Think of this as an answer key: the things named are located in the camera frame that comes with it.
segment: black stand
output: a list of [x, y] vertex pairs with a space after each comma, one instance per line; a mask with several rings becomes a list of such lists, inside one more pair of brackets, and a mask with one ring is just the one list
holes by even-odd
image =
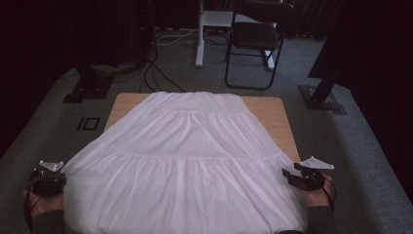
[[322, 80], [317, 87], [298, 86], [308, 109], [332, 110], [336, 115], [347, 115], [342, 104], [339, 104], [331, 93], [334, 83]]
[[81, 78], [72, 94], [64, 98], [63, 103], [81, 103], [83, 99], [106, 99], [113, 77], [95, 76], [100, 79], [99, 82], [93, 86], [85, 85], [85, 80]]

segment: white skirt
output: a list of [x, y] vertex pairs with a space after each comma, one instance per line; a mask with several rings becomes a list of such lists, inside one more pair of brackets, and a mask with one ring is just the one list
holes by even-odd
[[150, 95], [63, 168], [65, 221], [79, 233], [303, 231], [293, 162], [243, 100]]

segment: gray floor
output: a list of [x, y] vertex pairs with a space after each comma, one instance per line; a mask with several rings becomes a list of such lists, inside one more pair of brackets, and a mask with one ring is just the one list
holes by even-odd
[[[204, 66], [195, 66], [196, 39], [159, 46], [155, 63], [187, 92], [206, 91], [240, 96], [279, 97], [283, 100], [301, 158], [315, 156], [333, 164], [328, 172], [337, 188], [336, 223], [340, 233], [413, 233], [413, 208], [399, 185], [380, 145], [355, 104], [351, 93], [336, 86], [333, 94], [344, 105], [347, 115], [327, 110], [309, 110], [299, 85], [316, 86], [319, 79], [307, 75], [322, 41], [291, 39], [284, 43], [273, 87], [267, 91], [229, 89], [224, 84], [225, 47], [206, 44]], [[270, 73], [260, 61], [234, 60], [245, 81], [259, 83]], [[116, 95], [124, 92], [148, 93], [141, 84], [143, 72], [119, 75], [107, 99], [82, 103], [62, 103], [76, 85], [75, 70], [63, 75], [50, 90], [35, 115], [9, 151], [0, 160], [0, 233], [28, 233], [24, 223], [21, 192], [31, 170], [40, 160], [67, 162], [76, 152], [101, 135]], [[178, 92], [155, 71], [166, 92]], [[156, 87], [152, 78], [148, 81]], [[82, 118], [100, 118], [95, 131], [78, 130]]]

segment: table top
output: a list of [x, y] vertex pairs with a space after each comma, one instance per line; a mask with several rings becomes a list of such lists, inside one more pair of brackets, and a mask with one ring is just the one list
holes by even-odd
[[[105, 131], [141, 103], [149, 94], [118, 94]], [[278, 97], [242, 97], [249, 110], [265, 127], [280, 149], [294, 162], [300, 162], [297, 147], [282, 100]]]

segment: wire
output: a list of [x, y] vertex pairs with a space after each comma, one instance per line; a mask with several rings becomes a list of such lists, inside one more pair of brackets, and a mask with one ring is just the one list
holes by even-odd
[[140, 76], [140, 73], [142, 72], [142, 69], [139, 69], [138, 71], [136, 71], [134, 74], [132, 74], [130, 77], [125, 78], [124, 80], [114, 80], [112, 81], [113, 84], [117, 84], [117, 83], [124, 83], [127, 81], [130, 81], [131, 79], [133, 79], [136, 76]]
[[171, 82], [176, 88], [178, 88], [180, 91], [182, 91], [183, 93], [186, 93], [186, 91], [184, 91], [180, 86], [178, 86], [177, 84], [175, 84], [172, 80], [170, 80], [168, 78], [168, 76], [152, 61], [152, 60], [148, 60], [151, 65], [155, 66], [155, 68], [164, 76], [165, 79], [167, 79], [169, 82]]
[[161, 87], [158, 85], [158, 82], [157, 82], [156, 79], [155, 79], [155, 72], [154, 72], [154, 67], [153, 67], [153, 66], [151, 66], [151, 70], [152, 70], [152, 80], [154, 81], [156, 87], [158, 87], [158, 90], [161, 91], [162, 89], [161, 89]]
[[24, 201], [24, 219], [25, 222], [28, 226], [28, 228], [30, 229], [30, 231], [33, 231], [33, 219], [31, 217], [31, 209], [29, 209], [30, 206], [30, 192], [31, 192], [31, 188], [33, 186], [33, 179], [34, 179], [34, 174], [31, 174], [30, 176], [30, 180], [28, 181], [27, 184], [27, 189], [26, 189], [26, 197], [25, 197], [25, 201]]
[[143, 81], [145, 82], [146, 86], [147, 86], [152, 92], [155, 92], [155, 90], [149, 85], [148, 79], [147, 79], [147, 76], [146, 76], [146, 74], [148, 73], [148, 70], [149, 70], [149, 68], [151, 68], [151, 66], [152, 66], [152, 63], [149, 64], [148, 67], [146, 68], [145, 73], [143, 74]]
[[[218, 8], [222, 5], [222, 2], [223, 2], [224, 0], [222, 0], [222, 1], [220, 1], [219, 3], [218, 3], [218, 5], [216, 6], [216, 8], [215, 8], [215, 10], [214, 11], [217, 11], [218, 10]], [[223, 11], [225, 11], [226, 9], [227, 9], [227, 4], [228, 4], [228, 0], [225, 0], [225, 4], [224, 4], [224, 9], [223, 9]]]
[[37, 201], [31, 206], [30, 211], [29, 211], [30, 213], [31, 211], [33, 211], [33, 208], [37, 205], [37, 203], [40, 202], [40, 200], [42, 200], [42, 198], [43, 197], [40, 197], [39, 199], [37, 199]]
[[218, 36], [224, 38], [225, 41], [224, 42], [216, 42], [216, 41], [207, 39], [205, 37], [204, 37], [204, 41], [206, 43], [210, 44], [210, 45], [213, 45], [213, 46], [226, 46], [228, 44], [228, 36], [225, 33], [218, 33]]
[[143, 61], [139, 60], [134, 65], [131, 65], [125, 68], [119, 68], [114, 71], [103, 71], [97, 68], [93, 68], [93, 70], [98, 75], [117, 76], [117, 75], [134, 73], [135, 71], [139, 70], [142, 67], [142, 63]]
[[327, 192], [327, 190], [325, 190], [324, 186], [322, 186], [322, 184], [319, 184], [319, 182], [311, 174], [309, 174], [309, 176], [314, 180], [314, 182], [316, 184], [319, 185], [321, 190], [325, 193], [325, 195], [327, 196], [327, 199], [328, 199], [328, 203], [330, 204], [330, 208], [331, 208], [332, 211], [334, 211], [334, 202], [335, 202], [335, 199], [336, 199], [336, 196], [337, 196], [337, 191], [336, 191], [336, 188], [335, 188], [334, 184], [331, 182], [331, 180], [329, 180], [329, 179], [327, 179], [326, 177], [323, 176], [324, 180], [327, 180], [331, 184], [331, 186], [333, 187], [333, 190], [334, 190], [334, 200], [333, 200], [331, 198], [331, 195]]
[[191, 35], [193, 32], [195, 32], [197, 29], [198, 29], [198, 27], [195, 28], [195, 29], [193, 29], [192, 31], [190, 31], [189, 33], [187, 33], [187, 34], [185, 34], [185, 35], [165, 35], [165, 36], [157, 39], [156, 41], [161, 41], [162, 39], [165, 39], [165, 38], [168, 38], [168, 37], [178, 37], [177, 39], [175, 39], [174, 41], [172, 41], [172, 42], [170, 42], [170, 43], [166, 43], [166, 44], [159, 44], [159, 43], [158, 43], [159, 46], [169, 46], [169, 45], [172, 45], [172, 44], [174, 44], [175, 42], [177, 42], [177, 41], [179, 41], [179, 40], [182, 40], [182, 39], [185, 38], [185, 37], [190, 36], [190, 35]]

